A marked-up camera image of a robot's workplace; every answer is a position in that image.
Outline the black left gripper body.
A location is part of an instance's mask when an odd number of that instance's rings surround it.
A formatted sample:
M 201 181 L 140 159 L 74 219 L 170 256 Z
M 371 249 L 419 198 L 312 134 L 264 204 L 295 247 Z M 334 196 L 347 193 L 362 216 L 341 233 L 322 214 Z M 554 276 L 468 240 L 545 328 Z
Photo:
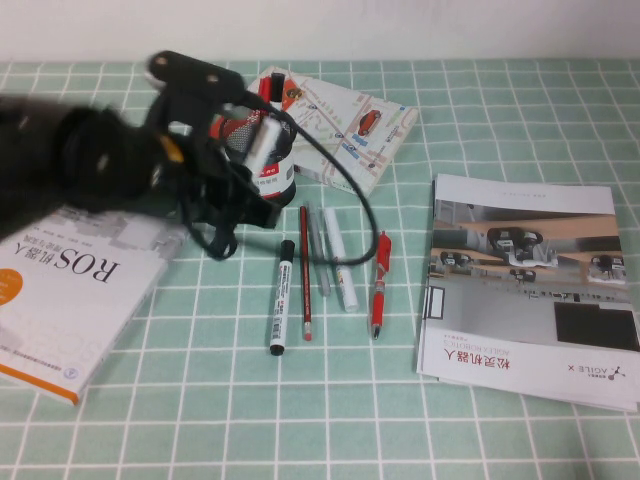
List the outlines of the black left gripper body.
M 218 223 L 238 192 L 229 161 L 210 137 L 146 125 L 152 163 L 144 214 L 173 223 Z

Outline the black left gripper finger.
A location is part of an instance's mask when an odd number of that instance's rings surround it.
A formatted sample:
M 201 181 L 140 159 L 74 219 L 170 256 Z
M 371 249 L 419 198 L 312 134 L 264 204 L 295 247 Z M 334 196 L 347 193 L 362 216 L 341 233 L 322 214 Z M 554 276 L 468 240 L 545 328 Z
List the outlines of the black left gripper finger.
M 252 114 L 252 110 L 245 106 L 222 106 L 213 119 L 213 123 L 224 120 L 244 121 Z
M 246 167 L 232 167 L 230 173 L 227 216 L 231 222 L 273 230 L 280 218 L 281 207 L 260 195 Z

